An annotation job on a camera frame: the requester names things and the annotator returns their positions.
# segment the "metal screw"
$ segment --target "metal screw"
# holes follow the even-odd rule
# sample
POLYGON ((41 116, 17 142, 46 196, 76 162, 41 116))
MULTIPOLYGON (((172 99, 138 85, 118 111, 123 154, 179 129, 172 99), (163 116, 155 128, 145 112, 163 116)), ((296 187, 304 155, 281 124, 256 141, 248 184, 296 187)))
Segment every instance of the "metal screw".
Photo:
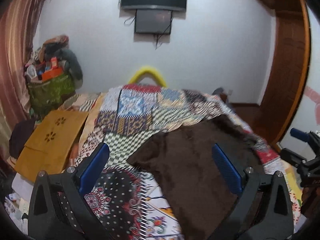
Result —
POLYGON ((67 168, 67 173, 74 173, 76 168, 74 166, 70 166, 67 168))
POLYGON ((246 171, 247 173, 251 174, 251 173, 254 173, 254 168, 252 168, 252 167, 247 167, 247 168, 245 169, 245 171, 246 171))
POLYGON ((45 171, 39 171, 38 176, 43 177, 45 175, 45 171))
POLYGON ((282 173, 281 171, 276 171, 276 175, 277 175, 278 177, 283 177, 283 173, 282 173))

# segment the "orange box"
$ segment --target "orange box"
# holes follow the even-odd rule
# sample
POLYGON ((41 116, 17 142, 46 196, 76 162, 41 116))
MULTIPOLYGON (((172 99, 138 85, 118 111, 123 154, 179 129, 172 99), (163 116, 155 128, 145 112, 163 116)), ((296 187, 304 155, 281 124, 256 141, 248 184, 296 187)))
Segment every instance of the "orange box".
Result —
POLYGON ((63 69, 58 67, 56 69, 51 69, 46 72, 44 72, 42 76, 42 81, 47 81, 49 79, 52 79, 54 77, 60 76, 63 73, 63 69))

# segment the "bedspread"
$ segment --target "bedspread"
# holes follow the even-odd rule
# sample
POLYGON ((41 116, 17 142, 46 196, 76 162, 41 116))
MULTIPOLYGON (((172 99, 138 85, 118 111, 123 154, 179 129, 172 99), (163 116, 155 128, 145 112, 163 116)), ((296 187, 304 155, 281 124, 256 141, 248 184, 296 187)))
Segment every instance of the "bedspread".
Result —
MULTIPOLYGON (((183 239, 179 223, 152 174, 130 166, 127 158, 153 134, 193 125, 204 118, 225 114, 247 133, 252 133, 251 128, 217 95, 130 84, 112 88, 102 96, 91 115, 91 128, 85 127, 87 138, 76 159, 78 165, 101 141, 109 145, 109 161, 92 192, 85 196, 87 203, 115 239, 183 239)), ((265 172, 280 170, 288 180, 279 155, 264 139, 254 136, 265 172)), ((296 223, 300 205, 290 186, 289 192, 296 223)))

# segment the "striped curtain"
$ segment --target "striped curtain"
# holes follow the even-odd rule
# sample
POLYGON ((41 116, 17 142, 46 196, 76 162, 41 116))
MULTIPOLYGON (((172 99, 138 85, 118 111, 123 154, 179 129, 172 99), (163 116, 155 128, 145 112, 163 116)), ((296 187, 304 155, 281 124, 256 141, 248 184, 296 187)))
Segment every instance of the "striped curtain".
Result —
POLYGON ((29 94, 23 66, 32 52, 44 0, 12 0, 0 19, 0 154, 8 157, 15 124, 28 117, 29 94))

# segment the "yellow curved object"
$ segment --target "yellow curved object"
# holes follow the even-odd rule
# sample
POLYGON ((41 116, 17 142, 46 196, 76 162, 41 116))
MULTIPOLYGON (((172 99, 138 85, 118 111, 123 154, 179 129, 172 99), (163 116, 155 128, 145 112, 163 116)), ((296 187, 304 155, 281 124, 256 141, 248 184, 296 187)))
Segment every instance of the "yellow curved object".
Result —
POLYGON ((156 68, 150 66, 141 67, 130 79, 129 84, 136 83, 139 78, 141 78, 145 74, 151 75, 159 86, 167 87, 167 84, 164 81, 162 75, 156 70, 156 68))

